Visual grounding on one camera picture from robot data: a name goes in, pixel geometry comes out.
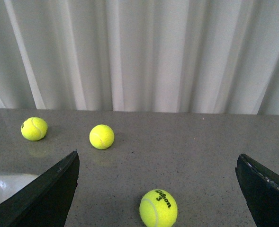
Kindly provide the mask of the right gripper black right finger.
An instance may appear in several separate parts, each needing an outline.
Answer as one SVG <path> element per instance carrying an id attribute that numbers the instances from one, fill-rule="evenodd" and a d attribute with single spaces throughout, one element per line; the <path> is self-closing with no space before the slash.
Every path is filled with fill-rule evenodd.
<path id="1" fill-rule="evenodd" d="M 246 154 L 235 173 L 256 226 L 279 227 L 279 175 Z"/>

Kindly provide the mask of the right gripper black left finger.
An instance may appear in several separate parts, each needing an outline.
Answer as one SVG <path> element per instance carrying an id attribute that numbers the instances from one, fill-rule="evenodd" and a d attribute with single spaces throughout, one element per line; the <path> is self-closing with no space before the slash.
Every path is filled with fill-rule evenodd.
<path id="1" fill-rule="evenodd" d="M 0 204 L 0 227 L 63 227 L 78 186 L 80 160 L 71 152 Z"/>

